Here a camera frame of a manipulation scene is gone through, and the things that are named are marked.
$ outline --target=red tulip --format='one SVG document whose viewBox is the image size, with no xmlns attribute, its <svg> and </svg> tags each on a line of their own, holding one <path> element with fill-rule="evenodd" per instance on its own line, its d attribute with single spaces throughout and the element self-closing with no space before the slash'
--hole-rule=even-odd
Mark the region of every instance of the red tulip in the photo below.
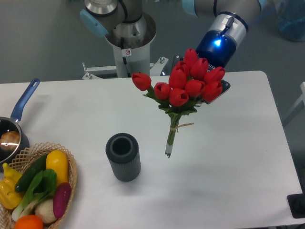
<svg viewBox="0 0 305 229">
<path fill-rule="evenodd" d="M 174 66 L 173 69 L 175 69 L 175 68 L 183 68 L 183 71 L 184 71 L 184 73 L 185 73 L 185 75 L 186 75 L 186 78 L 189 77 L 189 75 L 190 75 L 190 69 L 189 69 L 188 65 L 186 64 L 186 62 L 179 61 L 179 62 L 176 64 L 176 66 Z"/>
<path fill-rule="evenodd" d="M 201 95 L 204 86 L 205 83 L 203 81 L 189 80 L 186 82 L 184 89 L 190 97 L 196 98 L 197 96 Z"/>
<path fill-rule="evenodd" d="M 220 81 L 214 81 L 207 84 L 201 93 L 201 97 L 207 101 L 211 102 L 216 99 L 221 92 L 223 91 L 223 86 L 221 85 Z"/>
<path fill-rule="evenodd" d="M 152 84 L 151 78 L 147 74 L 143 73 L 133 73 L 132 81 L 134 85 L 139 88 L 141 91 L 145 91 L 150 88 Z"/>
<path fill-rule="evenodd" d="M 196 61 L 194 66 L 190 70 L 191 77 L 193 77 L 196 80 L 202 80 L 204 75 L 206 75 L 207 71 L 209 69 L 209 63 L 206 58 L 200 58 Z"/>
<path fill-rule="evenodd" d="M 189 95 L 185 90 L 174 88 L 170 92 L 170 104 L 172 106 L 182 106 L 189 100 Z"/>
<path fill-rule="evenodd" d="M 224 74 L 225 74 L 225 69 L 223 67 L 217 67 L 206 73 L 203 80 L 205 83 L 221 81 L 224 77 Z"/>
<path fill-rule="evenodd" d="M 156 97 L 160 100 L 165 100 L 169 97 L 171 92 L 171 87 L 167 83 L 157 83 L 154 87 L 154 93 Z"/>
<path fill-rule="evenodd" d="M 198 55 L 195 49 L 186 50 L 183 62 L 185 62 L 190 69 L 193 67 L 197 60 Z"/>
<path fill-rule="evenodd" d="M 168 83 L 172 88 L 183 89 L 186 83 L 186 74 L 184 68 L 181 66 L 173 68 Z"/>
</svg>

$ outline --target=bok choy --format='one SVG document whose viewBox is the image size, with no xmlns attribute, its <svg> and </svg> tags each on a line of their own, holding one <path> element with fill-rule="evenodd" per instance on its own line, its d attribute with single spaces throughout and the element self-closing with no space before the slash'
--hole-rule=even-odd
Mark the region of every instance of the bok choy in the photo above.
<svg viewBox="0 0 305 229">
<path fill-rule="evenodd" d="M 53 169 L 42 170 L 36 174 L 25 192 L 21 203 L 11 215 L 14 221 L 17 221 L 22 216 L 29 215 L 35 206 L 55 193 L 56 176 Z"/>
</svg>

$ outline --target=saucepan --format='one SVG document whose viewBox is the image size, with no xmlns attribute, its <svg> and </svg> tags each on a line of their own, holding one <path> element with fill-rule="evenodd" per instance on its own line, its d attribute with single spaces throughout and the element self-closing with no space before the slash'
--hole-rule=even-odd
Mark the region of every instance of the saucepan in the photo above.
<svg viewBox="0 0 305 229">
<path fill-rule="evenodd" d="M 10 163 L 21 150 L 30 146 L 29 140 L 21 130 L 18 121 L 21 120 L 23 108 L 39 83 L 39 79 L 32 80 L 16 103 L 10 118 L 0 117 L 0 172 L 3 171 L 3 163 Z"/>
</svg>

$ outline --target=tulip bouquet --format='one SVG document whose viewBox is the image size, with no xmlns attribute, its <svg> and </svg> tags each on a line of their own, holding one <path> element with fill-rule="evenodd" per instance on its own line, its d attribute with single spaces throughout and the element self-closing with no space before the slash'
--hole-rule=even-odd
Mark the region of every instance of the tulip bouquet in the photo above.
<svg viewBox="0 0 305 229">
<path fill-rule="evenodd" d="M 225 70 L 222 67 L 208 71 L 209 64 L 206 58 L 198 58 L 194 49 L 188 49 L 183 61 L 173 68 L 168 83 L 157 83 L 152 87 L 151 78 L 143 73 L 133 73 L 132 81 L 141 91 L 146 91 L 144 96 L 154 99 L 159 103 L 159 109 L 164 110 L 171 118 L 170 132 L 167 138 L 165 154 L 170 157 L 173 142 L 183 115 L 195 113 L 196 106 L 215 100 L 223 92 L 222 81 Z"/>
</svg>

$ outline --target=blue container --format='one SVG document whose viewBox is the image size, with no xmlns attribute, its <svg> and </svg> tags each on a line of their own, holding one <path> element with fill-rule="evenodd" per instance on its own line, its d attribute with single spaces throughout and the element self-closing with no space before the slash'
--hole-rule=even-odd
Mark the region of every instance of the blue container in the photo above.
<svg viewBox="0 0 305 229">
<path fill-rule="evenodd" d="M 305 0 L 287 0 L 277 27 L 283 37 L 295 42 L 305 41 Z"/>
</svg>

